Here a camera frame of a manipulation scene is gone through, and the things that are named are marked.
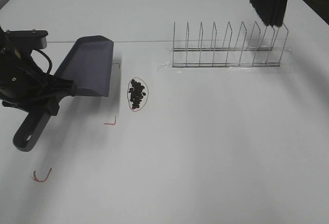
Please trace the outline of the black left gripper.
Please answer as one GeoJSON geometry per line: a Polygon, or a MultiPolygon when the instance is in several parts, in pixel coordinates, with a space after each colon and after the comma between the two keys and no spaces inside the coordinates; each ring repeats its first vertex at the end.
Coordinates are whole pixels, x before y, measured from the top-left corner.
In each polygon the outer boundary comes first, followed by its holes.
{"type": "Polygon", "coordinates": [[[42,109],[51,116],[59,112],[59,100],[63,95],[75,96],[77,86],[50,74],[52,61],[43,51],[39,52],[48,62],[43,72],[30,55],[19,52],[1,52],[1,101],[3,106],[31,112],[42,109]]]}

